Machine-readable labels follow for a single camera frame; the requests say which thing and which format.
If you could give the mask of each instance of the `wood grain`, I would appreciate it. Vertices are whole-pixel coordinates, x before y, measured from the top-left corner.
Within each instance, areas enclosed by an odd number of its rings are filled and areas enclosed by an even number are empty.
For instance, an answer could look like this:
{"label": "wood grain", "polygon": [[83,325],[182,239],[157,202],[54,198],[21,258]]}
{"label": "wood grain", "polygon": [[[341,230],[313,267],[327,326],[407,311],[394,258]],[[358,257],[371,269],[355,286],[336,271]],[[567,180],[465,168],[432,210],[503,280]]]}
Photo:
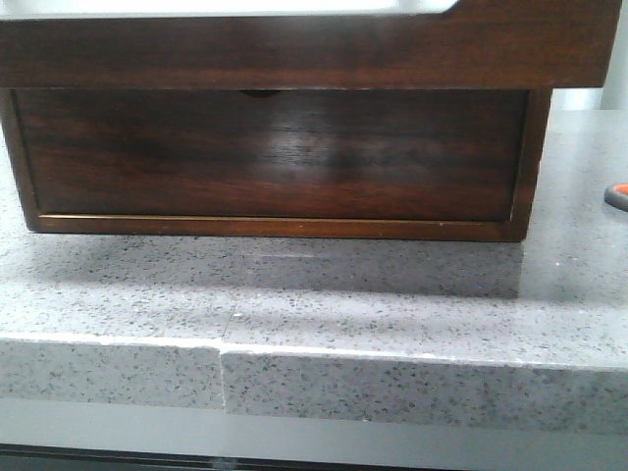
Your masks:
{"label": "wood grain", "polygon": [[526,91],[19,90],[42,213],[510,219]]}
{"label": "wood grain", "polygon": [[601,86],[621,0],[460,0],[442,15],[0,22],[0,86]]}

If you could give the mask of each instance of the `gray speckled countertop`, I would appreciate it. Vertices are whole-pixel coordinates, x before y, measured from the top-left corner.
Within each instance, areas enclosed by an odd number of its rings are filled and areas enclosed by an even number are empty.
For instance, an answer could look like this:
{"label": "gray speckled countertop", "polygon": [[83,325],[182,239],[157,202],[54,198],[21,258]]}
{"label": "gray speckled countertop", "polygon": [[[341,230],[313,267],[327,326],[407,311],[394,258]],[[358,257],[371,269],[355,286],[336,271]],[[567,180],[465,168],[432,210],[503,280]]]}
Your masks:
{"label": "gray speckled countertop", "polygon": [[0,155],[0,397],[628,436],[628,113],[549,123],[523,244],[36,235]]}

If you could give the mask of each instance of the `granite countertop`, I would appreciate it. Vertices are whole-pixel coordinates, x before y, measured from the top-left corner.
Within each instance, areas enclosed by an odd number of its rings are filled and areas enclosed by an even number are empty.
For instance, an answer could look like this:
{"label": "granite countertop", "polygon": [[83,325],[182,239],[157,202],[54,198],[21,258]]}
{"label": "granite countertop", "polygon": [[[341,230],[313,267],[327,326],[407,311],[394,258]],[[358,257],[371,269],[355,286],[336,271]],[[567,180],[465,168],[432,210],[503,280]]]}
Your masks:
{"label": "granite countertop", "polygon": [[0,397],[628,436],[628,113],[552,115],[522,244],[37,235],[0,155]]}

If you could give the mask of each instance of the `drawer front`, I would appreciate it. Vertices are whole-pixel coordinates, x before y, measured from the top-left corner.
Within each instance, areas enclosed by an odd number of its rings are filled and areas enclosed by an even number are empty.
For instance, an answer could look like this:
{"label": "drawer front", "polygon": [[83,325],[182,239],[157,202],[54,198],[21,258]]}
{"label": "drawer front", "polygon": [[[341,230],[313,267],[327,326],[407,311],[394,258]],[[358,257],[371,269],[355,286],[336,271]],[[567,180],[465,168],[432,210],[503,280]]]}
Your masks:
{"label": "drawer front", "polygon": [[620,5],[459,0],[441,15],[5,21],[0,86],[602,86]]}
{"label": "drawer front", "polygon": [[42,213],[507,221],[526,91],[19,90]]}

